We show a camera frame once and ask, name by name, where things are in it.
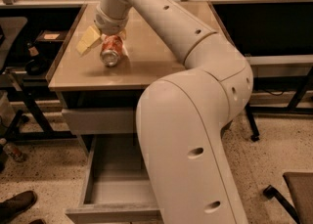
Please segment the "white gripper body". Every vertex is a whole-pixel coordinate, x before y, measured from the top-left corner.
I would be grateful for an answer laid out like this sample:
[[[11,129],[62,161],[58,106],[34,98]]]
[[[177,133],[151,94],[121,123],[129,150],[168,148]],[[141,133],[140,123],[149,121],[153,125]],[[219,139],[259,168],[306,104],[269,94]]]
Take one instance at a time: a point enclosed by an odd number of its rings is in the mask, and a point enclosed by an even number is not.
[[[100,8],[96,7],[94,24],[105,35],[117,35],[121,33],[128,23],[128,18],[113,19],[106,15]]]

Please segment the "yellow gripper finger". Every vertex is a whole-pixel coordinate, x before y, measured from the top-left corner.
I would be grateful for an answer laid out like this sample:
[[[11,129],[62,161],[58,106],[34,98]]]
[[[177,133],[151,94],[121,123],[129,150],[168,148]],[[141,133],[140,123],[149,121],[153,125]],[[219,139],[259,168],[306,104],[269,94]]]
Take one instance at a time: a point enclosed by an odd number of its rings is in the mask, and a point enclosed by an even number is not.
[[[121,31],[118,36],[121,39],[121,53],[123,56],[127,56],[128,55],[128,51],[126,48],[126,39],[127,39],[127,33],[126,30],[124,29],[123,31]]]
[[[90,25],[83,33],[76,45],[76,50],[83,55],[97,40],[101,38],[101,31],[95,25]]]

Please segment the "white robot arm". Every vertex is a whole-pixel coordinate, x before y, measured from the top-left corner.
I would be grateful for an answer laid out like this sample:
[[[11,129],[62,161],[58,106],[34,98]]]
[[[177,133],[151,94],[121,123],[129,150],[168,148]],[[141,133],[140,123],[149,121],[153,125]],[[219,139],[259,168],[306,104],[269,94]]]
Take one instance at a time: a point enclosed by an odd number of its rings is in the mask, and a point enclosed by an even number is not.
[[[184,66],[149,85],[136,111],[139,144],[163,223],[247,224],[221,131],[250,98],[248,61],[173,0],[101,0],[96,29],[85,43],[120,33],[131,9]]]

